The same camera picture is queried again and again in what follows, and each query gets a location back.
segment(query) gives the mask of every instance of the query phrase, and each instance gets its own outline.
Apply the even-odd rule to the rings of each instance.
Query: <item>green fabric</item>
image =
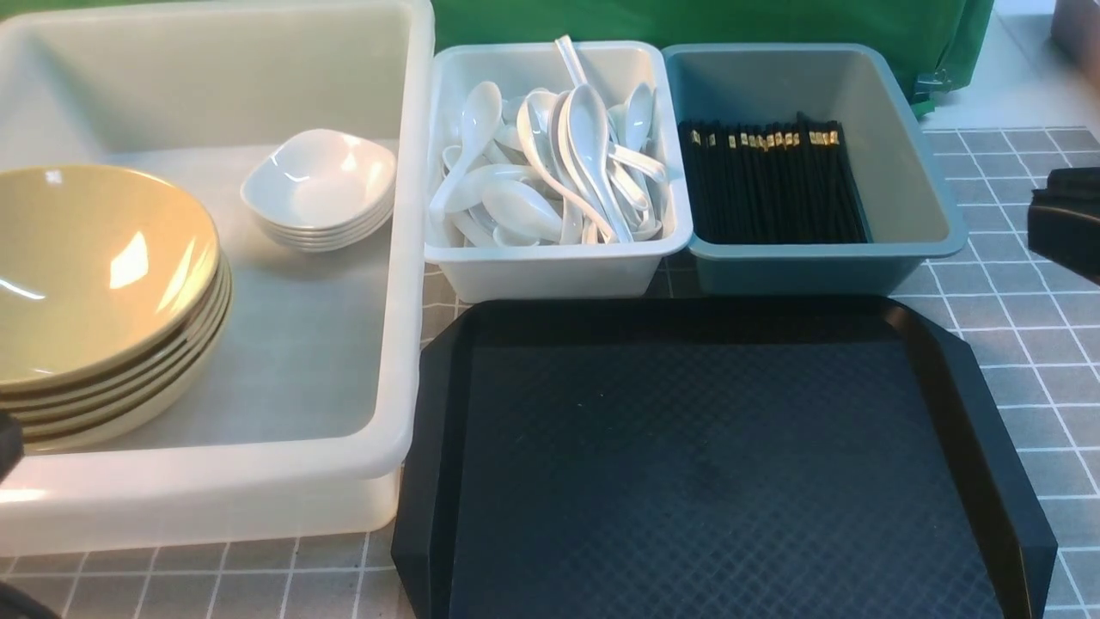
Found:
[[[919,75],[969,84],[993,0],[433,0],[436,46],[626,38],[844,42],[878,49],[905,95]]]

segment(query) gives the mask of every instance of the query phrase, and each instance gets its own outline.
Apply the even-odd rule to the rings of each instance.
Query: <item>bundle of chopsticks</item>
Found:
[[[864,243],[867,224],[839,122],[683,121],[695,233],[722,244]]]

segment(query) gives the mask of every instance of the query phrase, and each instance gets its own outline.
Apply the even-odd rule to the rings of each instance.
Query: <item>stack of small dishes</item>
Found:
[[[397,157],[328,129],[299,133],[249,175],[241,197],[273,241],[308,253],[373,234],[394,211]]]

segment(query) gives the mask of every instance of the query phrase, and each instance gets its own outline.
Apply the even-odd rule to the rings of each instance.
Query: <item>countertop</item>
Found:
[[[1062,545],[1047,617],[1100,619],[1100,287],[1026,250],[1031,189],[1054,167],[1100,165],[1085,129],[927,132],[970,225],[959,254],[894,295],[966,340]],[[698,294],[692,258],[647,292]],[[425,279],[424,339],[468,305]],[[69,619],[411,619],[391,529],[0,560],[4,578]]]

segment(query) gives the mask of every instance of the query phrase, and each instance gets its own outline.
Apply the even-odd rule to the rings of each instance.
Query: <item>blue-gray container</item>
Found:
[[[926,257],[957,253],[966,223],[878,52],[846,44],[701,44],[663,51],[676,121],[844,124],[873,242],[715,244],[692,235],[708,294],[890,294]]]

